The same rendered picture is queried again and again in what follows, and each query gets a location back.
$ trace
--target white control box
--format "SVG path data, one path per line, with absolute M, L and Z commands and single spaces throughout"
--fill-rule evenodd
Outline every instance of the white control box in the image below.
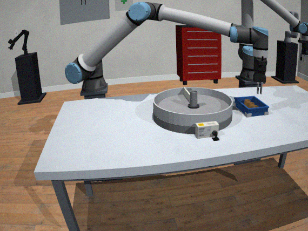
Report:
M 219 130 L 219 124 L 216 121 L 196 123 L 195 135 L 199 138 L 213 137 L 212 132 Z

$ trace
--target wooden floor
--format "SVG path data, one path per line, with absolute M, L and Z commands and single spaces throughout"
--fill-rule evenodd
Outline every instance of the wooden floor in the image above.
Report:
M 297 78 L 308 91 L 308 82 Z M 189 81 L 211 89 L 238 87 L 235 78 Z M 283 85 L 267 78 L 266 86 Z M 108 97 L 158 93 L 180 81 L 110 85 Z M 80 89 L 48 92 L 41 103 L 0 99 L 0 231 L 68 230 L 50 181 L 34 169 L 63 102 L 82 100 Z M 81 230 L 308 230 L 308 150 L 244 165 L 178 175 L 66 182 Z

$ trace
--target blue bin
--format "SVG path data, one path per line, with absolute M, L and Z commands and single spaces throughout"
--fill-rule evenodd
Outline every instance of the blue bin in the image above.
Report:
M 248 108 L 244 104 L 244 100 L 249 99 L 250 101 L 254 102 L 258 107 Z M 239 109 L 243 114 L 251 114 L 251 116 L 263 116 L 265 112 L 269 111 L 269 107 L 264 104 L 261 100 L 259 100 L 255 96 L 245 96 L 245 97 L 234 97 L 235 100 L 235 107 Z

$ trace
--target cylindrical knob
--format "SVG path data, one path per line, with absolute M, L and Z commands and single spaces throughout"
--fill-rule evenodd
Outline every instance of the cylindrical knob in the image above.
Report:
M 197 104 L 197 91 L 190 91 L 190 103 L 188 104 L 189 108 L 199 108 L 199 104 Z

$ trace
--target red cabinet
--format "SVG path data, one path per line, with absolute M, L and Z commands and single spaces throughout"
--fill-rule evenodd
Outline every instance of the red cabinet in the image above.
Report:
M 218 33 L 176 25 L 177 74 L 188 80 L 222 78 L 222 36 Z

